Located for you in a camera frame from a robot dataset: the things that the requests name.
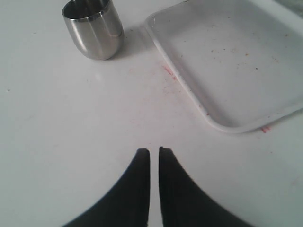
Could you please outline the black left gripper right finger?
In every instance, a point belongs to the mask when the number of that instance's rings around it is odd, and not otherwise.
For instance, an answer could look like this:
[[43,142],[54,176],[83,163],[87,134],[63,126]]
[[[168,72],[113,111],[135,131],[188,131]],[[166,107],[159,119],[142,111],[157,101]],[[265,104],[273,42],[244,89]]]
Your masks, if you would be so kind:
[[250,227],[212,200],[169,148],[159,148],[159,192],[165,227]]

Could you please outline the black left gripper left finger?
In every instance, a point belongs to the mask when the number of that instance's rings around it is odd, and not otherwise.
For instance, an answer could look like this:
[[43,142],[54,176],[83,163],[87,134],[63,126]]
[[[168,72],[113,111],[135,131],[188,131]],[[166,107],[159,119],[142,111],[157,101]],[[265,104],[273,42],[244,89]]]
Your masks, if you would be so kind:
[[116,184],[96,204],[66,227],[146,227],[151,196],[151,159],[137,150]]

